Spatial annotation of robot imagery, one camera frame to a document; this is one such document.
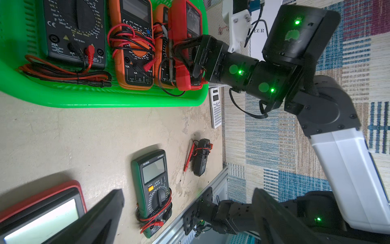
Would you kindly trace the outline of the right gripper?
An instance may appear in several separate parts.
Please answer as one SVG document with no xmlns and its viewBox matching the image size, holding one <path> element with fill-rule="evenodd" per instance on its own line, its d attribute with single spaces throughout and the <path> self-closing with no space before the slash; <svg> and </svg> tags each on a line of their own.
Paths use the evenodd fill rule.
<svg viewBox="0 0 390 244">
<path fill-rule="evenodd" d="M 173 46 L 173 56 L 193 61 L 192 77 L 233 88 L 246 88 L 259 68 L 259 60 L 228 52 L 228 45 L 210 35 L 185 39 Z"/>
</svg>

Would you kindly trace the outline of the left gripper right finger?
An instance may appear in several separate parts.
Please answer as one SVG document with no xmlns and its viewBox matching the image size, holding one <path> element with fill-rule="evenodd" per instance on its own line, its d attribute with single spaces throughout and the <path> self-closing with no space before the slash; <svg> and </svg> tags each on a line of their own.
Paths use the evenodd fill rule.
<svg viewBox="0 0 390 244">
<path fill-rule="evenodd" d="M 254 190 L 252 204 L 257 232 L 263 244 L 324 243 L 265 190 Z"/>
</svg>

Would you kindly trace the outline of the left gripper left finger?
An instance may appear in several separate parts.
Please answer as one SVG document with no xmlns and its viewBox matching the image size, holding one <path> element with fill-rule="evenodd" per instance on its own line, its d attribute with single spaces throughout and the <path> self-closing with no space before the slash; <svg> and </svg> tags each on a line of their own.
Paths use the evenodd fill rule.
<svg viewBox="0 0 390 244">
<path fill-rule="evenodd" d="M 47 240 L 48 244 L 112 244 L 125 199 L 122 189 L 112 190 L 82 218 Z"/>
</svg>

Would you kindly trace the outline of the small red multimeter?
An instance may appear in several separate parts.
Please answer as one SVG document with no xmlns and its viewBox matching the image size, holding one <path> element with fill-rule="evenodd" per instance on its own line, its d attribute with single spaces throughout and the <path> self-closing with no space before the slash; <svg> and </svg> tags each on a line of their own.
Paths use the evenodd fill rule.
<svg viewBox="0 0 390 244">
<path fill-rule="evenodd" d="M 173 1 L 168 12 L 169 39 L 171 55 L 175 61 L 176 85 L 181 91 L 199 90 L 207 84 L 202 75 L 197 78 L 190 75 L 193 61 L 180 61 L 173 56 L 173 46 L 185 39 L 203 34 L 202 13 L 191 1 Z"/>
</svg>

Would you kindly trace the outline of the orange multimeter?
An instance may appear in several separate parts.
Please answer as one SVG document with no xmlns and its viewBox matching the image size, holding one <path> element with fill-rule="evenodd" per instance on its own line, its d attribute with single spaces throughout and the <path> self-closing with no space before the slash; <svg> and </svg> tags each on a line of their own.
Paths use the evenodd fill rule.
<svg viewBox="0 0 390 244">
<path fill-rule="evenodd" d="M 110 0 L 111 28 L 107 42 L 118 84 L 129 90 L 149 90 L 156 62 L 152 4 L 142 0 Z"/>
<path fill-rule="evenodd" d="M 161 61 L 168 58 L 168 11 L 169 7 L 160 4 L 153 11 L 153 35 L 155 40 L 155 58 L 154 63 L 154 84 L 159 86 L 158 75 L 161 86 L 164 89 L 173 89 L 174 81 L 170 76 L 170 61 L 165 61 L 159 68 Z"/>
</svg>

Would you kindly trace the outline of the large dark green multimeter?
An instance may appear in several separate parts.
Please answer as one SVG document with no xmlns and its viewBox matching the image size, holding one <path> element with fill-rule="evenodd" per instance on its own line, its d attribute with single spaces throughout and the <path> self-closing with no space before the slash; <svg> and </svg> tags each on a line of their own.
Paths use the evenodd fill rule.
<svg viewBox="0 0 390 244">
<path fill-rule="evenodd" d="M 105 1 L 37 1 L 41 50 L 19 70 L 42 81 L 106 88 Z"/>
</svg>

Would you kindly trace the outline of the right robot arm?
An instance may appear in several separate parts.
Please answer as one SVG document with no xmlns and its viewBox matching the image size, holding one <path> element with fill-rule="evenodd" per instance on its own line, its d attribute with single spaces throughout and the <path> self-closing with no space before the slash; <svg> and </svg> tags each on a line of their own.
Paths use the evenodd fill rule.
<svg viewBox="0 0 390 244">
<path fill-rule="evenodd" d="M 256 232 L 263 244 L 387 244 L 390 201 L 350 96 L 316 65 L 340 23 L 336 11 L 283 5 L 262 61 L 210 35 L 173 38 L 172 56 L 191 78 L 226 84 L 259 100 L 265 119 L 280 106 L 297 117 L 331 187 L 285 202 L 255 189 L 251 203 L 202 195 L 183 215 L 186 234 Z"/>
</svg>

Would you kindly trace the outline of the large red multimeter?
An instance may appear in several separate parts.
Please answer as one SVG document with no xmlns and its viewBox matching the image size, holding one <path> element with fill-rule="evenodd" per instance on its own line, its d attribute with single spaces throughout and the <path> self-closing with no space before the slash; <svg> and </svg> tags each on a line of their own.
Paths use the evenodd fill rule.
<svg viewBox="0 0 390 244">
<path fill-rule="evenodd" d="M 42 244 L 86 212 L 80 183 L 62 183 L 1 211 L 1 243 Z"/>
</svg>

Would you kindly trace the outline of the small black multimeter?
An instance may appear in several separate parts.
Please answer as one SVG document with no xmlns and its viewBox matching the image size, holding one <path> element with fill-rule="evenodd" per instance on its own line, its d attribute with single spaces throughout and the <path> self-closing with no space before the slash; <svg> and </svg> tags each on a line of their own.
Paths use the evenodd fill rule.
<svg viewBox="0 0 390 244">
<path fill-rule="evenodd" d="M 193 173 L 196 176 L 201 176 L 206 170 L 207 159 L 213 144 L 209 139 L 194 140 L 190 148 L 189 155 L 183 169 L 183 175 L 187 172 L 190 162 L 193 163 Z"/>
</svg>

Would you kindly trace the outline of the green plastic basket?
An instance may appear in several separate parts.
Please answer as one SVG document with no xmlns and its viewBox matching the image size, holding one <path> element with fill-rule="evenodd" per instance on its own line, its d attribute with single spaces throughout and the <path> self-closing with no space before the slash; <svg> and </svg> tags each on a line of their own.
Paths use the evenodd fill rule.
<svg viewBox="0 0 390 244">
<path fill-rule="evenodd" d="M 112 87 L 99 88 L 25 76 L 18 69 L 26 64 L 25 55 L 45 57 L 42 14 L 37 1 L 1 1 L 1 91 L 5 94 L 57 108 L 193 107 L 206 100 L 207 84 L 175 98 L 155 85 L 143 91 L 123 89 L 115 77 Z"/>
</svg>

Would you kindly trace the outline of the white calculator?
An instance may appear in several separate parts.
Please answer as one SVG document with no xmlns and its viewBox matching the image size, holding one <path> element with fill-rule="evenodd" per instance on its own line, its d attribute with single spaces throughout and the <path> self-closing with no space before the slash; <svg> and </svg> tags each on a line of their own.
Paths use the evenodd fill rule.
<svg viewBox="0 0 390 244">
<path fill-rule="evenodd" d="M 213 129 L 217 129 L 222 124 L 221 99 L 218 87 L 209 89 L 210 109 L 211 109 L 211 125 Z"/>
</svg>

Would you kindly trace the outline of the white box in holder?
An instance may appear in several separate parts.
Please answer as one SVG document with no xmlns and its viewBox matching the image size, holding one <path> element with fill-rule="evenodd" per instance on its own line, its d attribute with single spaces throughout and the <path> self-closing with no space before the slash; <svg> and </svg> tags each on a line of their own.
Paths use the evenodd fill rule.
<svg viewBox="0 0 390 244">
<path fill-rule="evenodd" d="M 272 28 L 282 2 L 283 0 L 265 1 L 261 19 L 266 23 L 263 21 L 258 23 L 250 41 L 248 42 L 250 45 L 250 56 L 252 58 L 258 59 L 259 61 L 264 60 L 262 51 L 267 40 L 267 33 L 269 33 Z"/>
</svg>

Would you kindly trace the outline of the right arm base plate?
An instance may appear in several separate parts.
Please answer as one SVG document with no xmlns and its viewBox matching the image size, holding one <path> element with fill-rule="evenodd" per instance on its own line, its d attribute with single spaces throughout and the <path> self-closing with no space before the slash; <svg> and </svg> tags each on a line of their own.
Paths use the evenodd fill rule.
<svg viewBox="0 0 390 244">
<path fill-rule="evenodd" d="M 189 235 L 200 220 L 200 208 L 204 202 L 212 202 L 213 189 L 208 187 L 182 215 L 184 234 Z"/>
</svg>

